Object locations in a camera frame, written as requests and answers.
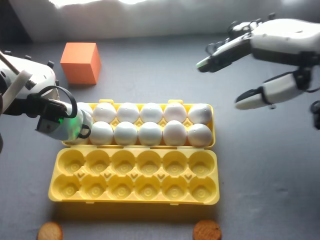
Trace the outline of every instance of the gray tabletop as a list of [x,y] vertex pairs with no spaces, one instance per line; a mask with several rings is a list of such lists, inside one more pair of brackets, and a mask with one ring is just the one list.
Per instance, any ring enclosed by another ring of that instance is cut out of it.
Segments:
[[[225,240],[316,240],[320,236],[320,132],[312,127],[303,94],[267,107],[240,111],[238,95],[290,66],[247,56],[217,73],[195,64],[219,36],[114,39],[98,42],[102,69],[98,84],[68,87],[60,66],[63,43],[0,46],[17,57],[56,62],[62,87],[78,102],[208,103],[214,108],[220,200],[213,206],[140,203],[61,203],[48,199],[61,142],[34,131],[37,120],[0,117],[0,239],[35,239],[47,221],[62,225],[66,240],[191,240],[194,224],[216,220]],[[320,84],[320,72],[313,73]]]

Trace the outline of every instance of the round wooden object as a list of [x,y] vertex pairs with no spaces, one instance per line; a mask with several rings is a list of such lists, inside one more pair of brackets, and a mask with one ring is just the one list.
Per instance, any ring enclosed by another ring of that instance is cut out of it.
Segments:
[[220,226],[212,220],[201,220],[193,229],[193,240],[221,240]]
[[55,222],[46,222],[43,224],[36,237],[37,240],[63,240],[62,228]]

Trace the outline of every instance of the egg carton compartment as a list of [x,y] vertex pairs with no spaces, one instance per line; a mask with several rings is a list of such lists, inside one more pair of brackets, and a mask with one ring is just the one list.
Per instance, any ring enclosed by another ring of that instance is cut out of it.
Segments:
[[[114,108],[115,108],[116,111],[118,111],[118,108],[123,104],[123,103],[114,103],[114,101],[111,100],[111,99],[100,99],[100,100],[99,100],[99,103],[110,103],[111,105],[114,106]],[[180,103],[180,104],[182,104],[182,105],[184,106],[184,108],[185,108],[185,110],[186,110],[187,113],[189,112],[190,108],[195,105],[195,103],[184,103],[182,100],[178,100],[178,99],[177,99],[177,100],[169,100],[168,103],[159,103],[159,106],[161,107],[162,111],[164,111],[165,108],[166,108],[166,106],[167,106],[168,104],[171,104],[171,103]],[[144,106],[145,104],[146,104],[146,103],[136,103],[135,105],[137,106],[137,108],[139,109],[139,111],[141,111],[141,109],[143,108],[143,106]],[[89,103],[89,106],[92,108],[92,110],[94,110],[97,105],[98,105],[98,103]],[[211,143],[210,143],[208,146],[204,147],[205,149],[211,149],[212,146],[213,146],[213,145],[215,144],[215,142],[216,142],[215,126],[214,126],[214,110],[213,110],[213,108],[212,108],[211,105],[208,105],[208,106],[209,106],[210,109],[211,109],[212,118],[211,118],[211,120],[209,121],[209,123],[206,124],[206,126],[211,130],[211,133],[212,133],[212,141],[211,141]],[[113,131],[114,131],[115,128],[116,128],[116,126],[117,126],[119,123],[120,123],[120,121],[119,121],[119,120],[117,119],[117,117],[116,117],[116,118],[115,118],[113,121],[111,121],[109,124],[110,124],[110,126],[112,127],[112,129],[113,129]],[[164,128],[165,128],[165,126],[166,126],[167,123],[168,123],[168,122],[167,122],[164,118],[162,118],[161,121],[157,123],[157,124],[160,126],[162,132],[163,132],[163,130],[164,130]],[[139,117],[138,120],[135,121],[133,124],[134,124],[134,126],[136,127],[136,129],[139,131],[140,127],[144,124],[144,122],[143,122],[142,119]],[[184,125],[184,127],[185,127],[185,129],[186,129],[187,131],[189,130],[189,128],[190,128],[192,125],[194,125],[194,124],[188,119],[188,117],[186,118],[186,120],[185,120],[184,122],[182,122],[182,124]],[[69,144],[69,143],[63,143],[63,144],[65,144],[66,146],[72,146],[72,145]],[[82,145],[92,145],[92,143],[90,142],[90,140],[88,140],[88,141],[86,142],[86,144],[82,144]],[[140,143],[139,139],[137,139],[137,141],[136,141],[136,143],[135,143],[134,146],[145,147],[144,145],[142,145],[142,144]],[[117,145],[116,141],[113,139],[111,145],[99,145],[99,147],[100,147],[100,148],[114,148],[114,147],[123,147],[123,146]],[[161,149],[161,148],[163,148],[163,147],[166,147],[166,148],[167,148],[167,147],[172,147],[172,146],[166,145],[164,139],[162,138],[162,140],[161,140],[161,142],[160,142],[160,144],[159,144],[158,146],[152,146],[152,147],[153,147],[153,148],[160,148],[160,149]],[[184,144],[183,146],[179,146],[179,147],[194,148],[194,147],[190,144],[190,142],[188,141],[188,139],[186,139],[186,142],[185,142],[185,144]]]
[[201,148],[61,150],[49,187],[52,201],[213,205],[219,200],[217,157]]

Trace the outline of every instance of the egg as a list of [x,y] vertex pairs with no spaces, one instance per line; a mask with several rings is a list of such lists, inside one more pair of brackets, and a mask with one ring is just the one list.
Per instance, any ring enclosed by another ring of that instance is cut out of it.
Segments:
[[149,102],[145,104],[140,112],[140,118],[144,123],[159,123],[163,118],[164,112],[159,104]]
[[114,131],[105,121],[97,121],[92,125],[89,136],[93,145],[110,145],[113,140]]
[[130,102],[123,103],[116,112],[116,117],[120,122],[134,123],[139,118],[138,107]]
[[134,145],[137,137],[138,131],[131,122],[120,122],[114,129],[114,140],[118,145]]
[[[92,129],[93,121],[92,121],[91,115],[85,110],[82,110],[82,114],[83,114],[82,124],[87,125],[90,129]],[[88,134],[88,131],[89,131],[88,129],[82,129],[80,133],[85,136]],[[65,144],[71,144],[71,145],[88,144],[88,143],[89,143],[89,137],[87,138],[78,137],[75,140],[65,142]]]
[[90,107],[90,105],[86,102],[77,102],[76,105],[78,106],[78,109],[86,111],[90,116],[92,117],[94,115],[94,111]]
[[96,122],[112,122],[116,117],[116,109],[108,102],[101,102],[93,110],[93,118]]
[[172,120],[177,120],[180,123],[182,123],[187,118],[187,111],[182,104],[178,102],[173,102],[173,103],[169,103],[165,107],[163,116],[167,122],[170,122]]
[[207,147],[212,142],[212,132],[206,125],[196,123],[189,128],[187,138],[194,147]]
[[194,124],[207,124],[212,118],[211,108],[208,104],[195,104],[190,108],[188,118]]
[[163,140],[168,146],[183,146],[186,143],[187,131],[185,126],[177,121],[169,121],[163,130]]
[[145,122],[139,129],[138,137],[142,145],[159,145],[162,140],[161,127],[155,122]]

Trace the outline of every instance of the orange cube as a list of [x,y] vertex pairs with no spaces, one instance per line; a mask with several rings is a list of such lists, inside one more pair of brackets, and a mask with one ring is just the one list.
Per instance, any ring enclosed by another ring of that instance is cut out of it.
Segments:
[[70,84],[97,84],[101,61],[95,43],[67,42],[60,64]]

